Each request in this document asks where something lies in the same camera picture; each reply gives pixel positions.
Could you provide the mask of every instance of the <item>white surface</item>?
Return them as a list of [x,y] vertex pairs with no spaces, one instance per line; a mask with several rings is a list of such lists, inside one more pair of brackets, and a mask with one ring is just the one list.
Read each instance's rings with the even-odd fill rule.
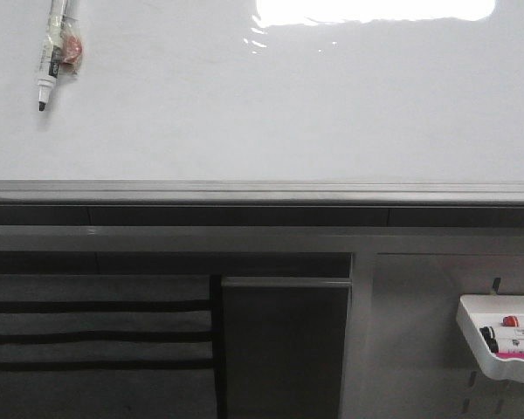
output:
[[507,315],[524,315],[524,297],[463,295],[457,321],[483,374],[494,380],[524,383],[524,360],[496,357],[479,332],[483,326],[501,326]]
[[49,8],[0,2],[0,180],[524,182],[524,0],[266,33],[254,1],[80,0],[42,114]]

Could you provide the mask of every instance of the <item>marker holder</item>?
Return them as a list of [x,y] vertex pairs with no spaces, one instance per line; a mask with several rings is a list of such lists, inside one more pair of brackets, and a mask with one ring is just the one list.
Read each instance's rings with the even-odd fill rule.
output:
[[524,360],[497,357],[479,332],[483,326],[502,326],[508,315],[524,316],[524,296],[463,295],[456,321],[483,374],[494,380],[524,383]]

